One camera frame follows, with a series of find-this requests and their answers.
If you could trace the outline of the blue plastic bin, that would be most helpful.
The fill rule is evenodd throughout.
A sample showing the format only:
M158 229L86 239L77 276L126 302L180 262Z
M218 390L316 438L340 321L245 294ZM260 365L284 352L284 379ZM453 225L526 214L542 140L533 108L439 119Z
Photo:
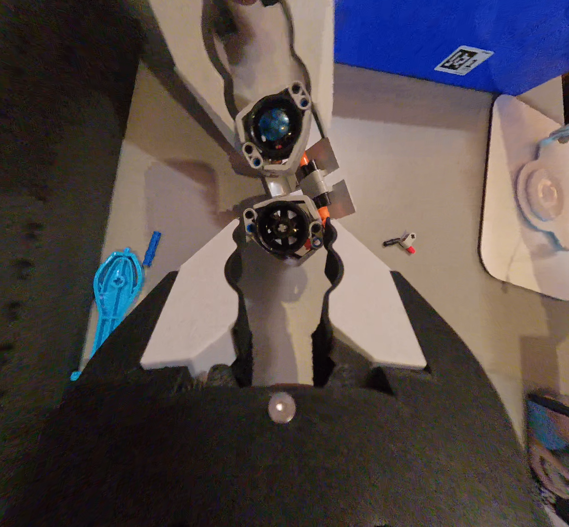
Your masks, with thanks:
M335 0L333 55L517 96L568 72L568 0Z

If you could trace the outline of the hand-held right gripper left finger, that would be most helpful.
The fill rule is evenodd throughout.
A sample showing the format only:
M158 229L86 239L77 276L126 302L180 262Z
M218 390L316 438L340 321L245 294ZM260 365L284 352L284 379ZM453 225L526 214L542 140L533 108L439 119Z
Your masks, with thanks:
M233 220L182 264L142 355L144 369L187 367L208 372L231 365L236 349L231 335L238 316L238 295L225 276L237 249Z

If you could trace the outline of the grey red pin connector piece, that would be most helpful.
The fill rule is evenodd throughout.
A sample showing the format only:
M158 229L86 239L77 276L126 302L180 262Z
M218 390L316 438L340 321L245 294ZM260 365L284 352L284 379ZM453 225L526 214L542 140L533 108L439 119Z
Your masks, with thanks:
M405 233L401 237L388 239L382 243L382 247L398 246L406 253L413 255L416 253L415 249L416 234L414 232Z

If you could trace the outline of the white desk lamp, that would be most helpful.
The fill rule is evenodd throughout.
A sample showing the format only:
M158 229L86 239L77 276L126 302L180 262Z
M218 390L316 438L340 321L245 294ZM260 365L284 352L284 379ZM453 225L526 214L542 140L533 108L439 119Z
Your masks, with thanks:
M513 96L492 105L479 253L495 279L568 301L568 126Z

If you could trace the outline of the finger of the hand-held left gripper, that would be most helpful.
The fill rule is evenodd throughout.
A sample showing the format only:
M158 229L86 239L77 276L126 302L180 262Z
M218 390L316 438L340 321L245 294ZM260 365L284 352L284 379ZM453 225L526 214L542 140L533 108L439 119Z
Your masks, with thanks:
M225 103L224 79L210 60L203 39L203 0L146 0L158 24L173 71L224 137L235 124Z
M324 136L332 122L335 0L284 0L295 54L306 69Z

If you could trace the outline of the grey orange twin-motor toy assembly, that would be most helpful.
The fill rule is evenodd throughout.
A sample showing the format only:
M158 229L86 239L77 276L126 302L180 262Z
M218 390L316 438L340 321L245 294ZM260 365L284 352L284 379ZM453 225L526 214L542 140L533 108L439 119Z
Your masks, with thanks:
M279 142L263 142L258 119L274 107L287 111L291 130ZM330 183L339 164L309 91L294 80L248 104L234 123L238 151L267 193L266 200L243 211L246 241L289 265L301 264L323 248L331 219L355 213L345 180Z

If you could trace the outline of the translucent blue round stud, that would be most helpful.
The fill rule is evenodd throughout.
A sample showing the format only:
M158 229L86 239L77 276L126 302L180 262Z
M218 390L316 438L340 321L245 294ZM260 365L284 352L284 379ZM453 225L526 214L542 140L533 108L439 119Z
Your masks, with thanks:
M290 117L281 107L270 108L260 115L257 128L263 142L279 142L291 130Z

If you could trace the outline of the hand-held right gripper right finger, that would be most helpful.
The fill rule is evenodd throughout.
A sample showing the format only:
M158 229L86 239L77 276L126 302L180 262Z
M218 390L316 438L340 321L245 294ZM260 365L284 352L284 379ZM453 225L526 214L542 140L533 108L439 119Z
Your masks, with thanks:
M422 372L427 360L393 272L341 225L326 224L319 273L319 385L348 372L356 386L380 371Z

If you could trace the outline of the light blue brick separator tool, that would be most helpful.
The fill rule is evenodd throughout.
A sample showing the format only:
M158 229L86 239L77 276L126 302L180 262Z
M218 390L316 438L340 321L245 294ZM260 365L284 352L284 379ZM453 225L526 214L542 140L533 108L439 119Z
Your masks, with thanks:
M88 360L124 320L144 282L144 267L129 247L111 253L98 268L93 279L98 317Z

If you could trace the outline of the blue toy pin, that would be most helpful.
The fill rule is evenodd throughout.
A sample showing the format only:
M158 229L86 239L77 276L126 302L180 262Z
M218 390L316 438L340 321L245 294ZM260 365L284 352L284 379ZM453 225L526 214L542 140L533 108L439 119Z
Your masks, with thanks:
M151 235L151 238L149 240L142 262L142 266L144 268L150 268L152 266L160 243L161 236L162 236L161 232L153 231L153 234Z

